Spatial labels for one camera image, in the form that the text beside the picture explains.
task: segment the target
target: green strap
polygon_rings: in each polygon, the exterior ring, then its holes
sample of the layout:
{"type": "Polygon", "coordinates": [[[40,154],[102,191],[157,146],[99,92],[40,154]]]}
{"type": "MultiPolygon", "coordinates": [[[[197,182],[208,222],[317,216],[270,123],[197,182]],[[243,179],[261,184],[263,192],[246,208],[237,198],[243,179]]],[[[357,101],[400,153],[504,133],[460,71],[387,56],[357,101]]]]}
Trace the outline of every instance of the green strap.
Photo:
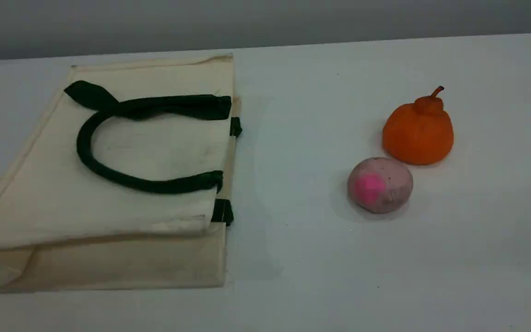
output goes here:
{"type": "Polygon", "coordinates": [[[144,120],[160,113],[174,113],[202,120],[226,120],[230,113],[230,97],[192,95],[150,97],[118,101],[106,89],[85,81],[77,81],[65,89],[76,103],[97,111],[83,124],[77,135],[77,155],[97,175],[132,189],[158,194],[182,194],[223,187],[223,172],[212,171],[190,177],[151,181],[112,170],[101,164],[91,152],[95,129],[112,116],[144,120]]]}

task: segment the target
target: white surface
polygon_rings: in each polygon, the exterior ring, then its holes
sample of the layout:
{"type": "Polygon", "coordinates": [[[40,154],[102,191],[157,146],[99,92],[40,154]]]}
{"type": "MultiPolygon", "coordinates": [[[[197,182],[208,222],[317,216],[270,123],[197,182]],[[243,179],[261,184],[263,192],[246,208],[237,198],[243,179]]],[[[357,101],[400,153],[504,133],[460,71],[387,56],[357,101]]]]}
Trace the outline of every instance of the white surface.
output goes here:
{"type": "MultiPolygon", "coordinates": [[[[213,53],[0,61],[0,175],[69,65],[213,53]]],[[[0,295],[0,331],[531,332],[531,35],[233,53],[225,288],[0,295]],[[393,215],[349,204],[390,112],[440,84],[451,155],[393,215]]]]}

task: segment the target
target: pink patch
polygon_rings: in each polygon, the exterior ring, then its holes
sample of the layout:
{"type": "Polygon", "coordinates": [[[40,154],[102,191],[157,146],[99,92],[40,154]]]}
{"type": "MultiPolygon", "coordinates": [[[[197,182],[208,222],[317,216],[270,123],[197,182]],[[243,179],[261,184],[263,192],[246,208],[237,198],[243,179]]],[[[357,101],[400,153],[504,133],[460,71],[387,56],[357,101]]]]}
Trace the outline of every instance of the pink patch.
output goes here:
{"type": "Polygon", "coordinates": [[[365,204],[374,204],[385,190],[386,184],[377,174],[365,174],[356,181],[356,193],[365,204]]]}

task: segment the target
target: pink ball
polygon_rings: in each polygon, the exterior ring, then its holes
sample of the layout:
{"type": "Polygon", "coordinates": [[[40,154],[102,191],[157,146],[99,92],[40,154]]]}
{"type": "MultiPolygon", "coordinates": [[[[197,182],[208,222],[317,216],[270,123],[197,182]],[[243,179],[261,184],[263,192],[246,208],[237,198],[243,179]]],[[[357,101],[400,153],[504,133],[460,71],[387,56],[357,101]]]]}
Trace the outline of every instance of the pink ball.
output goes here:
{"type": "Polygon", "coordinates": [[[360,162],[348,178],[348,195],[372,213],[400,208],[413,191],[413,176],[395,159],[368,158],[360,162]]]}

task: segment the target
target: cream bag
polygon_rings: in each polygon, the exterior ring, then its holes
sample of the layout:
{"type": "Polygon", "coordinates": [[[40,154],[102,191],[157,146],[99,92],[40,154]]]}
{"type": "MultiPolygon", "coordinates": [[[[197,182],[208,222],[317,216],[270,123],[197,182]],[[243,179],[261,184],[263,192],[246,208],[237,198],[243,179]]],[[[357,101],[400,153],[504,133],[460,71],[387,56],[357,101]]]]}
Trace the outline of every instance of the cream bag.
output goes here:
{"type": "Polygon", "coordinates": [[[63,89],[85,80],[124,101],[141,97],[234,96],[232,56],[74,66],[23,151],[0,179],[0,291],[219,286],[225,225],[211,223],[229,199],[235,138],[230,118],[159,115],[110,118],[93,154],[131,176],[165,180],[224,171],[223,189],[152,194],[83,166],[76,137],[94,111],[63,89]]]}

